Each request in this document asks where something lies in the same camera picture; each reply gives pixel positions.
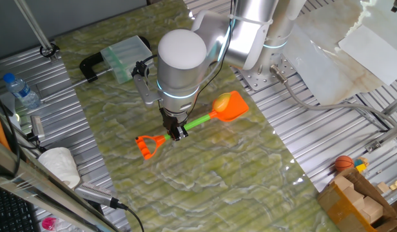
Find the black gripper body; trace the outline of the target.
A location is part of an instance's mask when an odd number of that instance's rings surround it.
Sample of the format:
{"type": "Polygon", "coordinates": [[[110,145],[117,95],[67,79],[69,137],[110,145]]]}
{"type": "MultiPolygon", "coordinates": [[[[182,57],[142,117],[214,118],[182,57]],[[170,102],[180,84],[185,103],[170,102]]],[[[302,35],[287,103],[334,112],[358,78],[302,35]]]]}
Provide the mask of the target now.
{"type": "Polygon", "coordinates": [[[166,129],[172,129],[172,128],[176,128],[179,126],[183,126],[186,124],[186,122],[188,120],[188,114],[186,111],[181,112],[181,113],[176,113],[174,115],[167,109],[160,108],[160,113],[162,115],[162,120],[163,120],[162,125],[166,129]]]}

